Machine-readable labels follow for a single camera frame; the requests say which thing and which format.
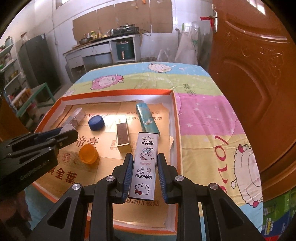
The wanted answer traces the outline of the white plastic sack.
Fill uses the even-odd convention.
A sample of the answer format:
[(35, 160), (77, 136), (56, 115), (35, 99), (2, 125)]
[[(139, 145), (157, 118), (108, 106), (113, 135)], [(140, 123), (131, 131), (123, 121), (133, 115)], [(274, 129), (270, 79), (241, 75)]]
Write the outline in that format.
[(188, 32), (181, 32), (175, 63), (198, 64), (199, 27), (192, 25)]

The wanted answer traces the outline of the wooden door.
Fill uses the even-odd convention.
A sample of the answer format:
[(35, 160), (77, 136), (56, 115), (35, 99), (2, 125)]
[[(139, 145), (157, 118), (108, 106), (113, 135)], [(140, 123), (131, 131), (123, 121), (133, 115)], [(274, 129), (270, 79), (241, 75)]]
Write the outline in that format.
[(295, 187), (295, 42), (263, 1), (213, 1), (209, 73), (257, 161), (263, 198)]

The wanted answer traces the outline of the green metal stool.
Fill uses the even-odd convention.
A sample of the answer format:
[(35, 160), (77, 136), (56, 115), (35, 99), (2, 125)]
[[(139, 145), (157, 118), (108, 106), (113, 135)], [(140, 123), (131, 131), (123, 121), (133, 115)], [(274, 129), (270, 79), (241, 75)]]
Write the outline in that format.
[(56, 99), (54, 98), (51, 90), (49, 89), (48, 84), (45, 82), (45, 83), (31, 89), (32, 95), (26, 100), (26, 102), (16, 112), (16, 117), (17, 118), (19, 118), (20, 116), (22, 116), (24, 114), (24, 112), (27, 110), (27, 108), (30, 106), (30, 104), (36, 99), (36, 97), (44, 89), (47, 90), (48, 95), (49, 95), (50, 99), (53, 101), (53, 103), (51, 103), (51, 104), (41, 104), (41, 105), (37, 105), (37, 107), (38, 108), (44, 108), (44, 107), (52, 106), (56, 102)]

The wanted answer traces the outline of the light orange bottle cap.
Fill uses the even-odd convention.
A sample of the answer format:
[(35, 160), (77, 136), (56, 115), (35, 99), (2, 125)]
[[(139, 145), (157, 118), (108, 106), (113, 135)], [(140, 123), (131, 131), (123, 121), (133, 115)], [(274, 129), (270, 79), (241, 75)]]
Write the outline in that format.
[(87, 165), (95, 163), (98, 159), (98, 151), (92, 144), (83, 145), (80, 148), (78, 155), (80, 161)]

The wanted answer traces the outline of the white hello kitty lighter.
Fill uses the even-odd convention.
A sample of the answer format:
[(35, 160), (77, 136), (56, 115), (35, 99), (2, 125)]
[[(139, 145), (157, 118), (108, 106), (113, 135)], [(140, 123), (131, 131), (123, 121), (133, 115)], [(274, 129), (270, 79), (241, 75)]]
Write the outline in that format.
[(159, 134), (139, 133), (134, 153), (129, 198), (154, 199)]

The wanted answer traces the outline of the dark green refrigerator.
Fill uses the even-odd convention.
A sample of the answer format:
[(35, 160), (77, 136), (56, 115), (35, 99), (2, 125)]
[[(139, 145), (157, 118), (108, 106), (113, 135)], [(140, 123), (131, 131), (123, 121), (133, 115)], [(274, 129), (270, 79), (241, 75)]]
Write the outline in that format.
[(58, 91), (61, 82), (45, 34), (33, 37), (23, 43), (18, 57), (29, 87), (34, 88), (46, 83), (52, 93)]

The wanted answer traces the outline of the blue bottle cap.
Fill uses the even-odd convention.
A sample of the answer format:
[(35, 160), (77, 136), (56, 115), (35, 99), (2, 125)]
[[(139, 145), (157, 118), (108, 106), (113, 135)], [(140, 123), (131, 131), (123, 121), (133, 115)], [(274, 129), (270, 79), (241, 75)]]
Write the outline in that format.
[(88, 125), (92, 131), (99, 131), (105, 126), (105, 122), (102, 116), (95, 115), (89, 119)]

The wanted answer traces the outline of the green air fryer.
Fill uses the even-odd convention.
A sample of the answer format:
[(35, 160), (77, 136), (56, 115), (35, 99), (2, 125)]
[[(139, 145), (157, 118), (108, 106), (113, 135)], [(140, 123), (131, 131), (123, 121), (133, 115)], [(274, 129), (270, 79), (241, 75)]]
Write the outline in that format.
[(117, 42), (116, 51), (119, 60), (134, 58), (133, 42), (131, 40)]

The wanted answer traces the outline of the white bottle cap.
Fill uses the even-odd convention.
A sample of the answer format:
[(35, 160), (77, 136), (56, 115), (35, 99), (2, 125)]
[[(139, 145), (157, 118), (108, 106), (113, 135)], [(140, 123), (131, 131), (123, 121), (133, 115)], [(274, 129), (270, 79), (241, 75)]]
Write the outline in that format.
[(68, 123), (61, 128), (60, 133), (65, 133), (65, 132), (71, 131), (71, 130), (75, 130), (75, 128), (72, 124)]

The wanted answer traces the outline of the cartoon sheep tablecloth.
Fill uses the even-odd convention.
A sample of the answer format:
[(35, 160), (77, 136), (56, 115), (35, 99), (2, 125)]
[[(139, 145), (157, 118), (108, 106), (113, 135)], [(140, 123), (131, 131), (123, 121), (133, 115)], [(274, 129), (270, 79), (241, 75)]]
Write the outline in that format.
[(176, 94), (180, 174), (197, 184), (218, 184), (261, 229), (263, 197), (255, 155), (233, 108), (210, 75), (188, 64), (116, 65), (91, 70), (64, 96), (128, 89), (166, 89)]

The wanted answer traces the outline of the orange-rimmed cardboard tray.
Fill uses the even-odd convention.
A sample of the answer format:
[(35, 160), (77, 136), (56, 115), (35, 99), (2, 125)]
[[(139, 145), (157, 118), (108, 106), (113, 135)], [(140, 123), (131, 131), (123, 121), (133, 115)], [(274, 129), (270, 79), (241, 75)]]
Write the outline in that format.
[[(182, 172), (180, 128), (176, 94), (166, 89), (111, 90), (64, 96), (46, 113), (37, 127), (38, 132), (58, 128), (77, 108), (83, 108), (86, 117), (76, 128), (78, 140), (60, 149), (58, 166), (34, 182), (49, 200), (56, 202), (75, 182), (84, 186), (95, 184), (121, 165), (125, 153), (119, 152), (115, 126), (125, 116), (131, 149), (134, 150), (138, 133), (142, 130), (135, 105), (145, 102), (160, 131), (158, 151), (165, 154), (166, 161)], [(105, 126), (92, 131), (88, 121), (95, 115), (103, 117)], [(95, 163), (87, 165), (80, 161), (79, 150), (92, 144), (98, 151)]]

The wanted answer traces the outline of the gold lighter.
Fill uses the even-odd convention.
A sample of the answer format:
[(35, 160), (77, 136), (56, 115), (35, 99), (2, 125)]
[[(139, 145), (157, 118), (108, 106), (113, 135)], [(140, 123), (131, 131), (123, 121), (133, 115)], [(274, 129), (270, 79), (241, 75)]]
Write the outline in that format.
[(116, 143), (119, 152), (129, 153), (132, 151), (126, 123), (116, 124)]

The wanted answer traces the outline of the black gas stove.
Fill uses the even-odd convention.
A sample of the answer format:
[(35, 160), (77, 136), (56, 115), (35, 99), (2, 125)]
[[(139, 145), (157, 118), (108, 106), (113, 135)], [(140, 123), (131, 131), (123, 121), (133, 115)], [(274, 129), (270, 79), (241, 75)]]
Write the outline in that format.
[(124, 25), (112, 30), (112, 37), (121, 37), (127, 35), (135, 35), (139, 33), (139, 27), (135, 24)]

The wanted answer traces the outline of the white kitchen counter cabinet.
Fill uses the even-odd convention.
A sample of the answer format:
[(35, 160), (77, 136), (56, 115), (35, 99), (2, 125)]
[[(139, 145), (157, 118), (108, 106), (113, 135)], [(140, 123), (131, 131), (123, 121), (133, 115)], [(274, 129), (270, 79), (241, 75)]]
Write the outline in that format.
[[(119, 45), (128, 43), (132, 55), (127, 57), (124, 51), (118, 53)], [(71, 82), (76, 82), (87, 72), (123, 63), (139, 62), (141, 35), (128, 35), (100, 40), (80, 46), (63, 54), (66, 59), (66, 70)]]

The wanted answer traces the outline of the teal lighter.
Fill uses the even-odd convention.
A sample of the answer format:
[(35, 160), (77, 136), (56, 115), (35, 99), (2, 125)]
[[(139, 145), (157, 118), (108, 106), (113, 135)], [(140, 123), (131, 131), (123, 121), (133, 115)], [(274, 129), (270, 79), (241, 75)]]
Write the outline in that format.
[(135, 105), (138, 117), (140, 119), (140, 125), (142, 131), (145, 133), (157, 133), (160, 134), (159, 129), (154, 121), (151, 111), (148, 105), (144, 102), (137, 103)]

